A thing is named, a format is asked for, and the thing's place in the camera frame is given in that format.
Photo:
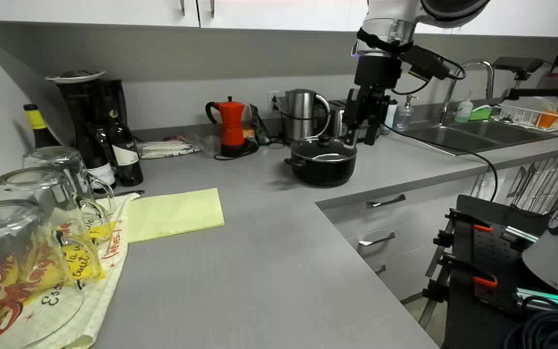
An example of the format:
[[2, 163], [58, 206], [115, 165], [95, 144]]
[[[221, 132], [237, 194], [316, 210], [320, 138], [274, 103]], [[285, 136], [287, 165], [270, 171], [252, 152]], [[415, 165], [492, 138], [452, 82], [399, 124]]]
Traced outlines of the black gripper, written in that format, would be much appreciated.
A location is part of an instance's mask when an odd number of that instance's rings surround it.
[[349, 92], [345, 105], [347, 146], [357, 144], [357, 130], [368, 123], [365, 136], [367, 146], [374, 146], [380, 136], [390, 107], [388, 92], [398, 84], [401, 62], [390, 57], [361, 57], [355, 74], [355, 88]]

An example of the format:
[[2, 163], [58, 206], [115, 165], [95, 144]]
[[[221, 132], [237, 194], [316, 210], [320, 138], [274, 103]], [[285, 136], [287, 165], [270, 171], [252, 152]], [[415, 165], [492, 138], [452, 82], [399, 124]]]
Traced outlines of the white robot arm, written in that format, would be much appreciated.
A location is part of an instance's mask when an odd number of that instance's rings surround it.
[[357, 57], [355, 88], [345, 105], [345, 134], [341, 140], [357, 144], [363, 123], [368, 124], [365, 142], [376, 142], [388, 107], [390, 92], [401, 78], [401, 66], [429, 84], [436, 80], [461, 80], [465, 72], [413, 41], [419, 24], [434, 28], [460, 28], [475, 20], [491, 0], [367, 0], [368, 10], [357, 31], [353, 55]]

